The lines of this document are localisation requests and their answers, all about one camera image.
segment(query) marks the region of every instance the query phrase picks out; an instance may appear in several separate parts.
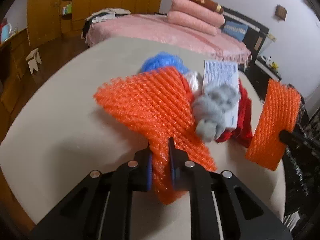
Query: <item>white table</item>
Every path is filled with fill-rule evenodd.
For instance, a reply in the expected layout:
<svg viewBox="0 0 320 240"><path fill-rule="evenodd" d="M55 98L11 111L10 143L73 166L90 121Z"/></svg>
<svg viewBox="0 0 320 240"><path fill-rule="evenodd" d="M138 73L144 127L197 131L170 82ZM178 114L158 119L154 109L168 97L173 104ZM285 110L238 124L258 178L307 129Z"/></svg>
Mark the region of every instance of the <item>white table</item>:
<svg viewBox="0 0 320 240"><path fill-rule="evenodd" d="M92 98L111 78L136 74L160 51L179 55L185 65L203 72L206 57L168 44L112 38L80 54L53 75L15 119L0 147L0 165L12 192L38 223L91 170L115 170L145 148L143 136L108 116ZM240 74L252 99L252 128L262 111L247 78ZM280 219L284 215L282 162L276 171L244 158L245 148L229 140L208 145L218 172L231 170ZM151 193L135 193L132 239L190 239L189 196L163 206Z"/></svg>

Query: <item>orange mesh bag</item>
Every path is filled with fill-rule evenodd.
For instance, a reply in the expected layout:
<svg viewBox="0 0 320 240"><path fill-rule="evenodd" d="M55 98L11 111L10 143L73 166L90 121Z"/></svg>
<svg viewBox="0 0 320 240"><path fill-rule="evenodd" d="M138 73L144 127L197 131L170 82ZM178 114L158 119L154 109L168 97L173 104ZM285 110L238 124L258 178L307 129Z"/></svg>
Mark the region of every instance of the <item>orange mesh bag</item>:
<svg viewBox="0 0 320 240"><path fill-rule="evenodd" d="M246 158L275 171L286 145L280 142L281 130L292 132L300 107L299 93L290 87L269 80L266 101L259 124L246 153Z"/></svg>
<svg viewBox="0 0 320 240"><path fill-rule="evenodd" d="M94 98L105 111L130 130L144 135L153 152L153 187L160 201L170 204L180 197L171 185L168 139L186 151L189 159L215 171L208 148L195 135L195 119L185 80L174 67L144 72L125 80L117 78L98 88Z"/></svg>

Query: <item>black headboard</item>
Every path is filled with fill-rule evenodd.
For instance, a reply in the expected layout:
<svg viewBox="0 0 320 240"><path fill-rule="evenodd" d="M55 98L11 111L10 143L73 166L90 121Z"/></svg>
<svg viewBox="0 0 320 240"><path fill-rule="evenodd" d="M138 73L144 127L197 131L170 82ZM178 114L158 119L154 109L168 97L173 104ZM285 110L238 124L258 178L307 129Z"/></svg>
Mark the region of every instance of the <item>black headboard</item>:
<svg viewBox="0 0 320 240"><path fill-rule="evenodd" d="M247 46L247 49L251 51L252 60L255 61L269 33L269 29L246 15L227 7L223 7L223 10L223 15L226 21L247 24L249 26L244 36L243 43Z"/></svg>

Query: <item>pink pillow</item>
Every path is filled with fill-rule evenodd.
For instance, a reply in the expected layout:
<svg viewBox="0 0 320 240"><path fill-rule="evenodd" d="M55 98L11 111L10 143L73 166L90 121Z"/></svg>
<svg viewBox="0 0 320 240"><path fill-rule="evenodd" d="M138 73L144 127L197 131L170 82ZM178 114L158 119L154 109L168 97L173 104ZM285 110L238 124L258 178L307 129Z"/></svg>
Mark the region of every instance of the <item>pink pillow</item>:
<svg viewBox="0 0 320 240"><path fill-rule="evenodd" d="M192 17L186 13L179 12L179 11L169 11L168 13L168 22L189 27L191 29L211 34L213 36L217 35L217 28L205 23L202 20L199 20L195 17Z"/></svg>
<svg viewBox="0 0 320 240"><path fill-rule="evenodd" d="M171 10L187 13L218 28L225 23L222 14L213 12L190 0L172 0Z"/></svg>

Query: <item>brown pillow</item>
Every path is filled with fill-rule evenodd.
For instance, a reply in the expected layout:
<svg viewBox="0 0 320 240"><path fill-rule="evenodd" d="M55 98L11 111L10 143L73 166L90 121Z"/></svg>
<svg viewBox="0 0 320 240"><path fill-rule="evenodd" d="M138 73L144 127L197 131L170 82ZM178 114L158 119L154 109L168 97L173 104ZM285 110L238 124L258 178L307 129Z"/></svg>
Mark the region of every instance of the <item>brown pillow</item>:
<svg viewBox="0 0 320 240"><path fill-rule="evenodd" d="M193 1L213 12L217 12L222 14L223 13L223 8L217 4L216 2L212 1L212 0L190 0Z"/></svg>

